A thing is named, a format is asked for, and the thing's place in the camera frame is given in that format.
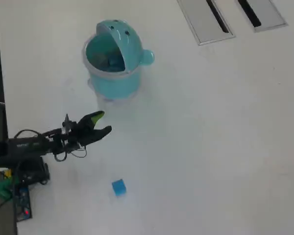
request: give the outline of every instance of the blue cube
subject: blue cube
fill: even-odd
[[[112,188],[116,196],[121,196],[126,193],[126,187],[123,182],[123,179],[117,180],[112,183]]]

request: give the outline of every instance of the teal trash can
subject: teal trash can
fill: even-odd
[[[125,21],[106,20],[97,24],[96,34],[83,49],[83,60],[97,94],[108,100],[135,94],[141,83],[141,65],[154,62],[154,54]]]

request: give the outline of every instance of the trash can lid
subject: trash can lid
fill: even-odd
[[[96,34],[110,33],[117,43],[122,54],[125,72],[136,69],[143,59],[142,42],[135,32],[125,21],[105,20],[97,24]]]

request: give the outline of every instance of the vent slot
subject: vent slot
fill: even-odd
[[[255,32],[287,25],[271,0],[237,0],[237,2]]]
[[[207,3],[212,11],[212,13],[214,14],[214,16],[216,17],[216,20],[218,22],[218,24],[220,25],[221,29],[223,32],[225,33],[229,33],[229,30],[226,28],[224,22],[222,21],[222,18],[220,17],[216,7],[214,6],[214,4],[212,3],[211,0],[207,0]]]
[[[177,0],[199,45],[234,35],[214,0]]]
[[[247,0],[238,0],[239,4],[241,5],[243,11],[245,11],[247,17],[249,18],[250,22],[253,24],[254,27],[259,27],[261,26],[261,22],[256,16],[255,12],[253,9],[250,7],[249,3]]]

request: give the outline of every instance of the white table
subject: white table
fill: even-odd
[[[198,47],[174,0],[0,0],[9,136],[100,109],[113,126],[86,159],[45,156],[51,182],[19,233],[294,235],[294,0],[274,2],[289,26],[253,33],[218,0],[236,38]],[[123,105],[97,101],[82,63],[104,19],[156,55]]]

